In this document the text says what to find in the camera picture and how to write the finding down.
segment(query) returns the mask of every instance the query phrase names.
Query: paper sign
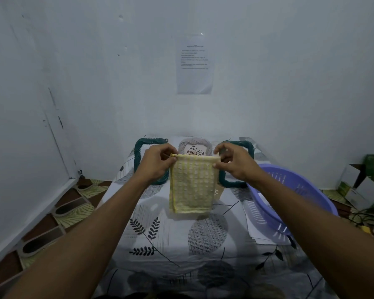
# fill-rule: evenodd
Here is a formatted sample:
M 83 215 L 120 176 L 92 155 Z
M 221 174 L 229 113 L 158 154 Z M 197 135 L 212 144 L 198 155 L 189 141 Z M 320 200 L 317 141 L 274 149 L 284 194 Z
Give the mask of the paper sign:
M 176 38 L 177 93 L 210 94 L 213 64 L 203 35 Z

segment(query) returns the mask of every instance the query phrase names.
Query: cardboard box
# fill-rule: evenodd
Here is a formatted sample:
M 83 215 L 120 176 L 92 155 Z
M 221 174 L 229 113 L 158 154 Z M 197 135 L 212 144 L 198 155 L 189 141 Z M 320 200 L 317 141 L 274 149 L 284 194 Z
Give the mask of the cardboard box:
M 359 211 L 374 213 L 374 155 L 367 155 L 363 165 L 347 165 L 337 191 Z

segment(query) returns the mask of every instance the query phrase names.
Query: patterned floor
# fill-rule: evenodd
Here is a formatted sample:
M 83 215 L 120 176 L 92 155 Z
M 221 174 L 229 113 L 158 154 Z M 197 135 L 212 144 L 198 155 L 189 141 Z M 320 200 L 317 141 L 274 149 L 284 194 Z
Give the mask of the patterned floor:
M 105 192 L 107 191 L 111 181 L 98 181 L 94 179 L 80 179 L 75 188 L 69 189 L 61 199 L 55 204 L 55 207 L 60 207 L 71 201 L 79 199 L 81 196 L 85 197 L 90 204 L 84 205 L 84 208 L 96 208 L 98 203 L 101 201 Z M 67 223 L 61 222 L 65 232 L 69 233 L 75 226 L 77 226 L 84 218 L 86 218 L 91 212 L 85 212 L 81 214 L 69 214 L 66 218 Z M 30 230 L 24 237 L 23 241 L 28 241 L 35 238 L 53 228 L 58 226 L 58 220 L 54 218 L 52 214 L 47 214 L 32 230 Z M 0 262 L 0 284 L 4 281 L 14 277 L 23 271 L 23 266 L 20 261 L 20 257 L 16 251 L 12 251 L 7 254 L 4 259 Z

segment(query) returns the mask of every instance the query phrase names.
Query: forearm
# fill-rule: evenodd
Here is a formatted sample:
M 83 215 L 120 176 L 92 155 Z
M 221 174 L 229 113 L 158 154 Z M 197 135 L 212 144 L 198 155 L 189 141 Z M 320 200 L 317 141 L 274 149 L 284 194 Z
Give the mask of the forearm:
M 6 298 L 90 298 L 147 186 L 132 176 L 102 207 L 47 248 Z
M 249 183 L 266 197 L 341 298 L 374 298 L 374 238 L 267 174 Z

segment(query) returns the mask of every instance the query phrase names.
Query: white wall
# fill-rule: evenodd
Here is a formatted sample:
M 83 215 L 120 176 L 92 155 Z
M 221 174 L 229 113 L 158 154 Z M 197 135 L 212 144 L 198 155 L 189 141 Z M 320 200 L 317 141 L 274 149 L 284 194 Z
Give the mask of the white wall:
M 0 254 L 69 181 L 43 111 L 50 97 L 41 66 L 25 48 L 27 32 L 10 25 L 6 10 L 0 2 Z
M 111 179 L 147 133 L 251 136 L 325 188 L 374 153 L 374 0 L 44 3 L 25 8 L 53 42 L 86 176 Z M 195 33 L 214 46 L 214 87 L 178 96 L 173 38 Z

